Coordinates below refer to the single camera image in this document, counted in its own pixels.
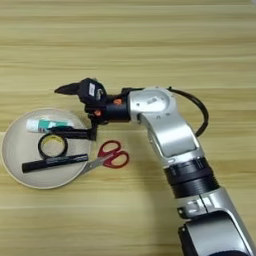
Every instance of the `beige plate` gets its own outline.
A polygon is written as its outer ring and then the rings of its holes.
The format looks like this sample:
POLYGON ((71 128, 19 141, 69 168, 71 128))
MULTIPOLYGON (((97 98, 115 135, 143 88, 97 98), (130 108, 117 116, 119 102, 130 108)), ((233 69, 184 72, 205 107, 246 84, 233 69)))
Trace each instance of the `beige plate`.
MULTIPOLYGON (((75 179, 85 167, 86 162, 23 174, 22 163, 41 160, 37 146, 43 134, 26 130, 26 121, 29 118, 70 120, 74 123, 75 128, 86 128, 78 117, 64 110, 39 109, 25 114, 11 124, 3 139, 2 158, 9 174, 23 185, 38 189, 60 187, 75 179)), ((89 155, 90 145, 88 140, 68 139, 67 155, 83 153, 89 155)))

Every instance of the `robotic arm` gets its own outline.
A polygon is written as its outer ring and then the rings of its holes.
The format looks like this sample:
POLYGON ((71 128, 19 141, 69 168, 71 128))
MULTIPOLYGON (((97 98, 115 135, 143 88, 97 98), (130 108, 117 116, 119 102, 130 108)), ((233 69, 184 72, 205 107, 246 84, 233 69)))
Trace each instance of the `robotic arm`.
POLYGON ((78 95, 94 130, 117 121, 146 126, 185 221, 178 231, 185 256, 256 256, 249 233, 169 90, 124 88, 121 94, 107 95, 102 84, 87 78, 55 92, 78 95))

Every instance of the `wire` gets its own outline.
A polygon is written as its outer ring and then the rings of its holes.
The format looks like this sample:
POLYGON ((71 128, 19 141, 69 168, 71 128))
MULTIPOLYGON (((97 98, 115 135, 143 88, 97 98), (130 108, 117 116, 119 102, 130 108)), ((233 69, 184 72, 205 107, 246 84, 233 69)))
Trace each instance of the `wire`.
POLYGON ((208 124, 209 124, 209 112, 208 112, 206 106, 204 105, 204 103, 200 99, 198 99, 196 96, 194 96, 190 93, 180 91, 180 90, 176 90, 176 89, 173 89, 172 87, 169 87, 168 90, 170 92, 174 92, 176 94, 179 94, 179 95, 187 98, 188 100, 192 101, 200 109, 200 111, 203 115, 204 121, 201 124, 201 126, 199 127, 199 129, 196 131, 195 134, 196 134, 197 137, 202 135, 204 133, 204 131, 206 130, 208 124))

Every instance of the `red scissors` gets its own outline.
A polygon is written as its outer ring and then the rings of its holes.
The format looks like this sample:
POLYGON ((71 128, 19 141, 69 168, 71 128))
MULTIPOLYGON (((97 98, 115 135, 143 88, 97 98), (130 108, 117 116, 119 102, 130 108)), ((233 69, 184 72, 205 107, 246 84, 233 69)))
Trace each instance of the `red scissors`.
POLYGON ((125 165, 128 164, 130 160, 130 156, 126 151, 121 150, 121 148, 122 148, 121 143, 117 140, 106 141, 104 144, 101 145, 99 149, 98 158, 94 161, 88 162, 85 168, 83 169, 83 171, 81 172, 81 174, 89 172, 100 165, 103 165, 105 167, 112 168, 112 169, 119 169, 124 167, 125 165), (105 151, 104 148, 110 144, 115 145, 114 149, 105 151), (114 164, 113 161, 120 156, 125 157, 124 162, 121 164, 114 164))

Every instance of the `marker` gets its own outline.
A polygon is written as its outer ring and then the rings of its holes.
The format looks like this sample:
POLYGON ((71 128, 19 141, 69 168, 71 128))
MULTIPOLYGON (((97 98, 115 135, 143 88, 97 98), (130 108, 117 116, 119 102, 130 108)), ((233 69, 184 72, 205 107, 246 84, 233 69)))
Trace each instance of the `marker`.
POLYGON ((88 161, 88 154, 80 154, 73 156, 61 156, 61 157, 49 157, 44 160, 27 162, 22 164, 22 172, 29 173, 33 171, 39 171, 50 167, 75 164, 88 161))

